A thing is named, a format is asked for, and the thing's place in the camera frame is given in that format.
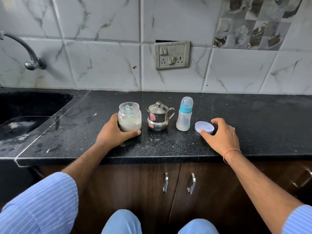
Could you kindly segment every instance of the white marble tile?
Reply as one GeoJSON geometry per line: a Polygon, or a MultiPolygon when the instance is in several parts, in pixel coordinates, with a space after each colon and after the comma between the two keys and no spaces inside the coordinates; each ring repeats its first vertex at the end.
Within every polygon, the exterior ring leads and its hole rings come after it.
{"type": "Polygon", "coordinates": [[[312,53],[279,51],[261,94],[312,94],[312,53]]]}
{"type": "Polygon", "coordinates": [[[154,45],[142,44],[142,90],[201,92],[211,49],[191,47],[189,68],[155,70],[154,45]]]}
{"type": "Polygon", "coordinates": [[[312,51],[312,0],[303,0],[280,48],[282,51],[312,51]]]}
{"type": "Polygon", "coordinates": [[[138,0],[56,0],[67,39],[139,41],[138,0]]]}
{"type": "Polygon", "coordinates": [[[5,38],[0,41],[0,84],[5,87],[75,88],[63,40],[23,38],[37,57],[47,62],[46,70],[27,70],[30,60],[26,49],[18,42],[5,38]]]}
{"type": "Polygon", "coordinates": [[[77,88],[140,90],[140,44],[65,43],[77,88]]]}
{"type": "Polygon", "coordinates": [[[142,0],[142,40],[212,46],[222,0],[142,0]]]}
{"type": "Polygon", "coordinates": [[[60,38],[52,0],[0,0],[0,30],[25,37],[60,38]]]}
{"type": "Polygon", "coordinates": [[[275,51],[213,48],[203,92],[257,94],[275,51]]]}

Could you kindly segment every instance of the person's left hand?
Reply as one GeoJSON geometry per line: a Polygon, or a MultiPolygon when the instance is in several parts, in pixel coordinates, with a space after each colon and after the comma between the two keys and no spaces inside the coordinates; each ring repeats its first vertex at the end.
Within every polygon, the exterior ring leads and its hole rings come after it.
{"type": "Polygon", "coordinates": [[[95,144],[104,146],[111,150],[118,145],[121,145],[128,139],[136,137],[141,134],[140,130],[130,131],[130,132],[122,132],[118,127],[118,113],[112,115],[109,122],[107,122],[98,137],[96,138],[95,144]]]}

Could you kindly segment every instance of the black granite countertop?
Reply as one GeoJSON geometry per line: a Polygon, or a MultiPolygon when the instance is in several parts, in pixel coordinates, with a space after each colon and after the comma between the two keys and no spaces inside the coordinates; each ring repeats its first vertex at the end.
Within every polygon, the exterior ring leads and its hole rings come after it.
{"type": "Polygon", "coordinates": [[[196,121],[223,117],[234,126],[243,154],[253,161],[312,160],[312,96],[265,94],[205,94],[58,90],[74,94],[64,108],[21,141],[1,144],[1,159],[20,166],[66,165],[95,141],[102,126],[123,102],[142,112],[142,134],[113,149],[106,163],[221,162],[194,129],[196,121]],[[148,129],[145,108],[156,101],[177,111],[183,97],[193,98],[191,127],[175,127],[177,113],[163,132],[148,129]]]}

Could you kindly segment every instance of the teapot lid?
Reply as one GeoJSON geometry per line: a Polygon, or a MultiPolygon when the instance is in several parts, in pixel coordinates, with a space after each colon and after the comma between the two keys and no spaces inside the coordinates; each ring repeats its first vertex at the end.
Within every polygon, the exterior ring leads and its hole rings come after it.
{"type": "Polygon", "coordinates": [[[149,106],[149,111],[154,114],[164,114],[169,111],[169,108],[158,101],[155,104],[149,106]]]}

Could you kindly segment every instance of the striped sleeve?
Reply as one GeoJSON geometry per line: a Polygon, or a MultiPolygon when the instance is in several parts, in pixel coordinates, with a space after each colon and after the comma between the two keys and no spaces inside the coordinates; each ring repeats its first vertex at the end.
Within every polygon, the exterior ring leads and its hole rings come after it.
{"type": "Polygon", "coordinates": [[[54,173],[3,207],[0,233],[68,234],[77,213],[76,182],[65,173],[54,173]]]}
{"type": "Polygon", "coordinates": [[[312,234],[312,207],[302,205],[287,218],[282,234],[312,234]]]}

